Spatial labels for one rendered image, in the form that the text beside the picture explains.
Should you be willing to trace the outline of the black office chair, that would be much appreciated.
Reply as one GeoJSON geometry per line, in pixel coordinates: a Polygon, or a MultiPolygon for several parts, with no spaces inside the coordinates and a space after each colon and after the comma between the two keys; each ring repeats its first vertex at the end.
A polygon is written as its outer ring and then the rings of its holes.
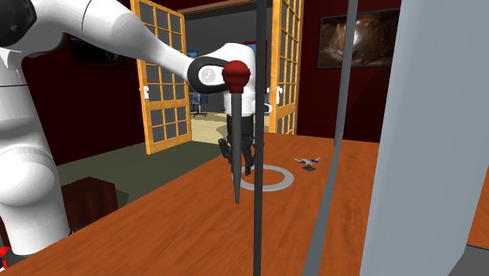
{"type": "Polygon", "coordinates": [[[190,94],[190,104],[195,106],[196,109],[191,112],[191,114],[196,117],[197,115],[207,116],[206,112],[201,110],[201,105],[206,104],[208,102],[208,97],[206,95],[202,95],[200,93],[191,93],[190,94]]]}

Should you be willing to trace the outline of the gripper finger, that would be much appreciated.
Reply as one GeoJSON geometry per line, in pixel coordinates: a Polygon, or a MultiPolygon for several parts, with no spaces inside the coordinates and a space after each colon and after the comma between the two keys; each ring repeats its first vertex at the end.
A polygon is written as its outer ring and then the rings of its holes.
{"type": "Polygon", "coordinates": [[[251,144],[246,144],[246,143],[243,143],[241,145],[241,151],[242,151],[242,154],[244,156],[244,160],[245,160],[245,175],[248,176],[251,174],[251,169],[252,169],[252,166],[255,164],[255,159],[254,159],[254,156],[252,154],[252,149],[251,149],[251,144]]]}
{"type": "Polygon", "coordinates": [[[233,164],[232,150],[226,138],[221,138],[218,140],[219,149],[222,156],[228,161],[230,165],[233,164]]]}

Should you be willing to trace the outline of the small white blue plane figure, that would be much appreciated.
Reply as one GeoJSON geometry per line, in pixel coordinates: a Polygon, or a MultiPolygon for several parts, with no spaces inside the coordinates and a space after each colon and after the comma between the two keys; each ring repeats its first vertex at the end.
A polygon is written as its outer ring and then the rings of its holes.
{"type": "Polygon", "coordinates": [[[306,171],[314,171],[314,165],[319,162],[321,158],[314,158],[314,159],[307,159],[307,158],[296,158],[295,160],[302,164],[302,168],[305,169],[306,171]]]}

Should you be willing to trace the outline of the dark wall picture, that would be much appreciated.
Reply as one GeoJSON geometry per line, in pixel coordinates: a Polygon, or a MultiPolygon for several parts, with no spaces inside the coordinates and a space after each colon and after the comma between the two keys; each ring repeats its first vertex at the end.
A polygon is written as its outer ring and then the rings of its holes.
{"type": "Polygon", "coordinates": [[[106,51],[74,36],[70,36],[68,41],[72,60],[77,66],[124,70],[130,68],[130,59],[126,56],[106,51]]]}

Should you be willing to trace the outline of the large grey panel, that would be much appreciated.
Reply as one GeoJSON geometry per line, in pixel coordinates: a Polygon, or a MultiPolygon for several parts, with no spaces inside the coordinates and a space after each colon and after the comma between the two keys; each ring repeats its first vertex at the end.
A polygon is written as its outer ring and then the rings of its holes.
{"type": "Polygon", "coordinates": [[[489,0],[402,0],[360,276],[448,276],[489,167],[489,0]]]}

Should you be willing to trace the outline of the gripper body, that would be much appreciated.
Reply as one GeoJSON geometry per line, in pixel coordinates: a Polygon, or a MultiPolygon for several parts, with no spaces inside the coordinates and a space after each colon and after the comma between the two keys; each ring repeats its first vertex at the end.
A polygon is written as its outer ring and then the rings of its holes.
{"type": "MultiPolygon", "coordinates": [[[[226,116],[227,140],[232,144],[233,122],[232,116],[226,116]]],[[[254,116],[249,115],[241,118],[241,141],[246,147],[250,147],[254,142],[254,116]]]]}

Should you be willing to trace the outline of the grey slanted pole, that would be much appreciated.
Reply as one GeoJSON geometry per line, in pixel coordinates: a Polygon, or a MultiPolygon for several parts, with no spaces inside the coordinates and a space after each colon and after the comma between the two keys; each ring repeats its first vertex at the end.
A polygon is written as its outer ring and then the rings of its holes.
{"type": "Polygon", "coordinates": [[[335,121],[335,136],[333,143],[334,154],[328,170],[328,178],[324,186],[321,205],[318,210],[302,276],[319,276],[321,268],[321,257],[324,250],[325,235],[328,228],[328,218],[331,210],[331,200],[335,186],[336,173],[338,171],[342,138],[345,128],[358,1],[359,0],[348,0],[342,69],[339,83],[339,98],[335,121]]]}

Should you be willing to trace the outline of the yellow wooden glazed door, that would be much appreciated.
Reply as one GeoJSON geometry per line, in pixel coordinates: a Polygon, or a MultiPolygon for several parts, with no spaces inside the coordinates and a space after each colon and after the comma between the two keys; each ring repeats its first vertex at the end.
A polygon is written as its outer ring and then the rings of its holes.
{"type": "Polygon", "coordinates": [[[296,134],[304,0],[273,0],[270,42],[271,133],[296,134]]]}
{"type": "MultiPolygon", "coordinates": [[[[131,10],[162,42],[185,54],[181,13],[151,0],[130,0],[131,10]]],[[[146,151],[153,154],[191,140],[189,86],[157,64],[137,61],[146,151]]]]}

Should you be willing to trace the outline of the brown framed wall picture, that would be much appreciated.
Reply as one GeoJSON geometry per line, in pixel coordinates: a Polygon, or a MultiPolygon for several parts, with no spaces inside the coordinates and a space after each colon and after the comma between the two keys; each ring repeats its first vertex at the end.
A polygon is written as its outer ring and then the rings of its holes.
{"type": "MultiPolygon", "coordinates": [[[[392,63],[399,15],[399,9],[357,14],[353,35],[352,66],[381,67],[392,63]]],[[[342,66],[345,37],[345,15],[321,19],[317,60],[319,68],[342,66]]]]}

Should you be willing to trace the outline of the red bulb grey baster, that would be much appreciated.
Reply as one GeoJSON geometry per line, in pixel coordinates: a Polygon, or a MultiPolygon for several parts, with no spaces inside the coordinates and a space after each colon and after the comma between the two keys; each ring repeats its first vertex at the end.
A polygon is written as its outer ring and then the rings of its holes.
{"type": "Polygon", "coordinates": [[[223,80],[228,85],[231,95],[232,180],[237,204],[240,202],[241,186],[242,94],[250,74],[247,65],[239,60],[230,61],[223,69],[223,80]]]}

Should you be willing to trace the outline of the dark red block stool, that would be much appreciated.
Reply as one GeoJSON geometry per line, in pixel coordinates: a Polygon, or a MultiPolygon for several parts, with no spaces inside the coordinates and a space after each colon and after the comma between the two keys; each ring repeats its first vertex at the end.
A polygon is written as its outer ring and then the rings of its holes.
{"type": "Polygon", "coordinates": [[[77,231],[118,209],[113,183],[86,177],[61,187],[67,221],[77,231]]]}

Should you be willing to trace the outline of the thin dark upright pole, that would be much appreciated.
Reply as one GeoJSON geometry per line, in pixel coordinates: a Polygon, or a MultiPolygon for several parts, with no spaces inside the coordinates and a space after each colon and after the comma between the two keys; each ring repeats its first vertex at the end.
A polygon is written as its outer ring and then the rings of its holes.
{"type": "Polygon", "coordinates": [[[266,91],[266,0],[256,1],[255,179],[253,276],[261,276],[263,229],[263,132],[266,91]]]}

